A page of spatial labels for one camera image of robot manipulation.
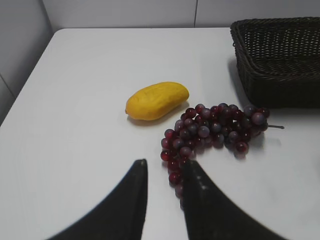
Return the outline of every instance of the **mango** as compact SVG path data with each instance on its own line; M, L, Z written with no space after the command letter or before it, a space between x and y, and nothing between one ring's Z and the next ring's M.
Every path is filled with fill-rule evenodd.
M137 91L126 102L125 113L136 120L152 121L168 114L189 98L189 91L177 82L160 82Z

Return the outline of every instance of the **basket rim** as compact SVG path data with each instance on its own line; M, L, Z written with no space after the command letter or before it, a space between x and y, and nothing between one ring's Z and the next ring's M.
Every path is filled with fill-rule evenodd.
M260 67L258 67L255 64L254 59L249 54L249 51L243 41L243 38L241 37L239 33L239 26L243 26L246 24L257 24L257 25L264 25L264 24L270 24L270 23L308 23L308 22L316 22L319 23L320 27L320 17L292 17L292 18L253 18L253 19L244 19L244 20L238 20L231 24L230 26L230 32L231 36L233 38L233 46L234 48L240 52L241 55L243 55L243 58L245 58L248 67L255 72L259 74L264 75L272 75L272 76L317 76L320 75L320 71L318 73L312 72L312 73L274 73L272 71L266 71L262 70Z

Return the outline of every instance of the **bunch of grapes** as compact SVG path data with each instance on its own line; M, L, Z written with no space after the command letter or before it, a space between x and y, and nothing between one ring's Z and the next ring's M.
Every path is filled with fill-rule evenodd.
M176 186L176 195L182 195L181 168L196 148L222 148L225 145L234 150L235 155L244 156L251 137L266 131L268 127L284 128L268 125L269 115L267 108L253 105L246 106L243 111L234 104L226 103L211 108L203 104L188 108L175 122L174 129L164 132L165 138L161 140L160 156L167 162L169 182Z

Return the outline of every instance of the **tabletop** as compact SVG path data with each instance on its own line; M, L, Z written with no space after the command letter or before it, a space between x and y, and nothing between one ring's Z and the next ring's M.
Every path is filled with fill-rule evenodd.
M125 114L146 86L179 82L187 103L153 122ZM188 239L160 159L164 131L188 106L248 103L228 28L63 29L53 36L0 127L0 239L41 240L94 208L133 161L148 162L143 240ZM290 240L320 239L320 111L277 109L237 160L197 155L239 207Z

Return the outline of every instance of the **wicker basket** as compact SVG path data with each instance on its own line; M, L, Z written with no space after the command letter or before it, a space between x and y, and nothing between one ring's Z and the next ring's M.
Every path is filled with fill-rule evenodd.
M320 108L320 17L236 21L231 35L253 104Z

